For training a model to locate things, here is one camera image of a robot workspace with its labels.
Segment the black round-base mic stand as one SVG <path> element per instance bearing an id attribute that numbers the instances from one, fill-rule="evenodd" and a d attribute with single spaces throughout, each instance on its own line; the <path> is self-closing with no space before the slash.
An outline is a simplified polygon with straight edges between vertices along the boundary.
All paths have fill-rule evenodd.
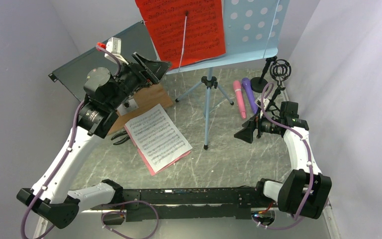
<path id="1" fill-rule="evenodd" d="M 264 79 L 267 74 L 271 64 L 277 60 L 277 56 L 266 58 L 266 63 L 262 69 L 262 73 L 260 77 L 254 77 L 250 80 L 251 89 L 256 93 L 261 93 L 265 85 L 268 83 L 266 79 Z"/>

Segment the pink microphone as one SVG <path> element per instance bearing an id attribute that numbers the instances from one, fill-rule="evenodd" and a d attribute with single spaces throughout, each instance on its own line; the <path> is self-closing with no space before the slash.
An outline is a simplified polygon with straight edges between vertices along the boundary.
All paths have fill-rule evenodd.
<path id="1" fill-rule="evenodd" d="M 244 104 L 244 99 L 243 99 L 243 95 L 242 95 L 242 88 L 241 88 L 240 81 L 235 80 L 233 82 L 233 90 L 234 90 L 234 93 L 236 96 L 240 116 L 242 119 L 246 119 L 247 118 L 246 108 L 245 108 L 245 104 Z"/>

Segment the purple microphone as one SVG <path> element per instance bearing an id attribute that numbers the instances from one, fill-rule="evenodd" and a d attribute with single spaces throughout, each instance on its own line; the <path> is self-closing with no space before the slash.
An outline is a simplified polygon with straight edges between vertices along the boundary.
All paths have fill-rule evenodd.
<path id="1" fill-rule="evenodd" d="M 253 90 L 251 88 L 251 81 L 249 78 L 243 78 L 241 80 L 241 85 L 243 89 L 245 90 L 245 93 L 247 95 L 248 101 L 250 103 L 250 107 L 252 109 L 253 114 L 256 114 L 258 111 L 258 105 L 256 103 L 256 99 L 254 97 Z"/>

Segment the red sheet music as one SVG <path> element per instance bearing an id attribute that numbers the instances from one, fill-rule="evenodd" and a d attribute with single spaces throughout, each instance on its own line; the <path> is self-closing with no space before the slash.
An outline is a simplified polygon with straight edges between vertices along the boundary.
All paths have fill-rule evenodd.
<path id="1" fill-rule="evenodd" d="M 162 61 L 178 69 L 226 53 L 221 0 L 136 0 Z"/>

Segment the black tripod mic stand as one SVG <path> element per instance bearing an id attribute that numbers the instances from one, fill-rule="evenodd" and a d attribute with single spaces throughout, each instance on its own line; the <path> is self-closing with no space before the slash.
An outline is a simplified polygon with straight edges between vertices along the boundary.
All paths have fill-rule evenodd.
<path id="1" fill-rule="evenodd" d="M 266 108 L 267 112 L 279 111 L 275 100 L 278 95 L 281 94 L 286 88 L 284 87 L 284 81 L 286 81 L 291 75 L 291 65 L 287 60 L 284 59 L 275 59 L 270 65 L 269 73 L 272 79 L 276 82 L 277 87 L 274 91 L 272 98 L 269 101 L 269 104 Z"/>

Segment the white sheet music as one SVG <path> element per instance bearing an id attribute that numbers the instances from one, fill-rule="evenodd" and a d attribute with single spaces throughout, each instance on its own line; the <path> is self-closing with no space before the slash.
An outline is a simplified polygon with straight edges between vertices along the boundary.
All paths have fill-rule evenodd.
<path id="1" fill-rule="evenodd" d="M 124 128 L 152 176 L 192 150 L 160 104 L 129 120 Z"/>

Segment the light blue music stand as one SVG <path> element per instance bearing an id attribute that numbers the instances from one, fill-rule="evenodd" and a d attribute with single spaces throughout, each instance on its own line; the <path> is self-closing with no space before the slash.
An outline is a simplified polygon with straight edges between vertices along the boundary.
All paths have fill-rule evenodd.
<path id="1" fill-rule="evenodd" d="M 207 75 L 193 87 L 175 99 L 181 101 L 198 86 L 206 86 L 203 116 L 203 148 L 209 145 L 210 95 L 218 89 L 230 105 L 233 100 L 217 83 L 213 74 L 215 67 L 267 59 L 278 53 L 279 37 L 289 6 L 288 0 L 225 0 L 223 2 L 223 26 L 226 53 L 212 59 L 203 60 L 179 69 L 170 70 L 169 74 L 207 69 Z"/>

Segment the pink sheet music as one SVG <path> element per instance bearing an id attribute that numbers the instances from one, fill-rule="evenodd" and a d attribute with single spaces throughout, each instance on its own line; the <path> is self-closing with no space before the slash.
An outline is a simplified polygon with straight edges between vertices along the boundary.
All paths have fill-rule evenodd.
<path id="1" fill-rule="evenodd" d="M 124 128 L 152 176 L 189 155 L 192 150 L 179 130 L 167 123 L 148 130 L 140 128 L 133 131 L 128 124 Z"/>

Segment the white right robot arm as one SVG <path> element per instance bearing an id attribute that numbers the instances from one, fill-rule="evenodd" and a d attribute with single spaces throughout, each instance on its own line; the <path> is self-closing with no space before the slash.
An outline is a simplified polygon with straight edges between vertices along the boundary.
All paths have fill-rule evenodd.
<path id="1" fill-rule="evenodd" d="M 309 143 L 308 123 L 299 118 L 297 111 L 298 103 L 291 101 L 281 103 L 278 119 L 269 119 L 258 111 L 242 125 L 234 138 L 252 143 L 254 131 L 258 135 L 280 135 L 287 146 L 292 170 L 283 183 L 261 179 L 254 200 L 261 207 L 275 201 L 282 212 L 318 219 L 326 205 L 332 181 L 319 169 Z"/>

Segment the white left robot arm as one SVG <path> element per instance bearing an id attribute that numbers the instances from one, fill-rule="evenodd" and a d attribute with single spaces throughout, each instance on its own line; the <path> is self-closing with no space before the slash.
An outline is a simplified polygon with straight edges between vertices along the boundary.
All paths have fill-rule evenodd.
<path id="1" fill-rule="evenodd" d="M 166 61 L 149 60 L 133 53 L 133 62 L 118 64 L 118 72 L 105 67 L 90 70 L 84 84 L 85 98 L 75 111 L 73 126 L 62 149 L 31 188 L 22 188 L 17 199 L 59 229 L 79 212 L 99 205 L 117 209 L 123 188 L 106 179 L 95 186 L 71 190 L 80 168 L 118 119 L 117 109 L 137 91 L 158 84 L 171 68 Z"/>

